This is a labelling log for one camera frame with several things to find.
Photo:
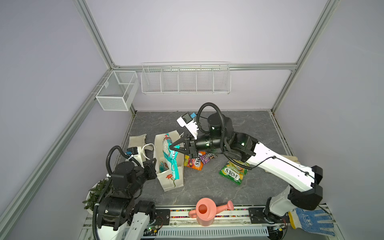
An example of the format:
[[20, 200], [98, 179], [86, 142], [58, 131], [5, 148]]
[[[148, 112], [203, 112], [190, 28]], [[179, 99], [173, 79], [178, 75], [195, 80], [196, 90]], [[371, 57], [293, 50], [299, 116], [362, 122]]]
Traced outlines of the teal snack pack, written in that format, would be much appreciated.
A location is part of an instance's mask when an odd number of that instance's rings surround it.
[[158, 173], [171, 174], [168, 179], [176, 181], [184, 178], [184, 155], [170, 150], [170, 145], [174, 143], [172, 133], [157, 135], [156, 151], [158, 164]]

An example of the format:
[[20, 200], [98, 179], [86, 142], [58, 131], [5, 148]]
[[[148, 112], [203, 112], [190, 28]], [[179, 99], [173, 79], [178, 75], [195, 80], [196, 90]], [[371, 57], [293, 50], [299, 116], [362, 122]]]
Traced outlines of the white paper gift bag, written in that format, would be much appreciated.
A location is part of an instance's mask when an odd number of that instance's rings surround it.
[[155, 136], [155, 142], [152, 144], [143, 145], [144, 157], [149, 160], [145, 151], [152, 151], [153, 158], [157, 160], [155, 170], [157, 179], [160, 182], [164, 192], [168, 192], [184, 186], [184, 155], [173, 154], [175, 160], [169, 161], [164, 154], [165, 145], [163, 144], [164, 138], [169, 137], [172, 143], [180, 138], [177, 131], [172, 131], [167, 134], [160, 134]]

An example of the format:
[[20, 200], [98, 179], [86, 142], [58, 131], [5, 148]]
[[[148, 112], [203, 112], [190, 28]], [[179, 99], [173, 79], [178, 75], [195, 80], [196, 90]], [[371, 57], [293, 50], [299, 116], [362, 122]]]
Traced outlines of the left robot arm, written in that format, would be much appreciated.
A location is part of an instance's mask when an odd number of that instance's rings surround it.
[[142, 238], [147, 225], [156, 219], [154, 202], [135, 203], [135, 194], [144, 183], [157, 178], [155, 158], [140, 164], [133, 155], [127, 155], [120, 146], [112, 147], [106, 158], [108, 182], [93, 209], [93, 238], [99, 240], [98, 230], [103, 226], [113, 231], [130, 221], [126, 240]]

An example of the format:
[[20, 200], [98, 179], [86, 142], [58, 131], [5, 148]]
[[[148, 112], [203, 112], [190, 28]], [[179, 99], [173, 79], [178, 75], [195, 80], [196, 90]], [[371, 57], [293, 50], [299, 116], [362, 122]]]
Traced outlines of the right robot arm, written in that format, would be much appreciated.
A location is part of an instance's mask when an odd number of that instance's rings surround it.
[[263, 211], [254, 217], [274, 224], [285, 214], [299, 208], [314, 211], [323, 199], [323, 169], [306, 167], [277, 154], [256, 138], [236, 132], [232, 120], [213, 103], [204, 103], [197, 115], [185, 113], [177, 119], [190, 132], [170, 145], [170, 150], [196, 158], [199, 151], [220, 150], [230, 163], [252, 170], [262, 168], [289, 185], [267, 200]]

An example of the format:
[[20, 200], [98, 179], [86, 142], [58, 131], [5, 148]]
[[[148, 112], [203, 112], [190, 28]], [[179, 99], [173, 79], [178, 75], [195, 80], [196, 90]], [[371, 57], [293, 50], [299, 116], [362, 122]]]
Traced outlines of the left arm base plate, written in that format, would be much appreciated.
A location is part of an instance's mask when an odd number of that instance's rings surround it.
[[171, 220], [170, 209], [156, 209], [155, 218], [150, 220], [149, 226], [168, 226]]

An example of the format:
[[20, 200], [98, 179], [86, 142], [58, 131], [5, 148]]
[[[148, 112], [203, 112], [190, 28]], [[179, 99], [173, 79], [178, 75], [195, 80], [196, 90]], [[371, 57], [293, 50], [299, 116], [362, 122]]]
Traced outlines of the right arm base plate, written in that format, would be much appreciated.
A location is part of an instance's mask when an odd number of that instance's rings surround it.
[[285, 214], [280, 217], [275, 214], [270, 213], [266, 208], [262, 207], [253, 207], [249, 208], [249, 215], [252, 224], [283, 224], [289, 222], [289, 216]]

